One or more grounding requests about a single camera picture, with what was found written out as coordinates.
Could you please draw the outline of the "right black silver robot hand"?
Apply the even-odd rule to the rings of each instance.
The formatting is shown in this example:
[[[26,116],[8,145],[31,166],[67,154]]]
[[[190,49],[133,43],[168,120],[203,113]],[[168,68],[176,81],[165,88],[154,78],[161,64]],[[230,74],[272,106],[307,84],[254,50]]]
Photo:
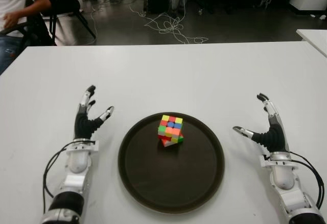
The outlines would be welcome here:
[[[289,152],[284,126],[273,102],[263,93],[256,97],[263,103],[264,111],[268,114],[269,130],[257,133],[239,126],[234,126],[233,130],[265,147],[270,153]]]

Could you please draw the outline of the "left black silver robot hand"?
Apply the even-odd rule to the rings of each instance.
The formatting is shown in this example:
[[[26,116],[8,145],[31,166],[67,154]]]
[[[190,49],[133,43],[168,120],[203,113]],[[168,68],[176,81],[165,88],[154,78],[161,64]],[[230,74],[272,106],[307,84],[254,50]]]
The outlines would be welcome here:
[[[96,103],[95,100],[90,101],[95,93],[96,87],[91,85],[86,89],[79,102],[77,114],[74,124],[74,139],[90,140],[92,134],[101,127],[101,125],[112,115],[114,106],[110,106],[99,117],[95,119],[88,118],[90,108]]]

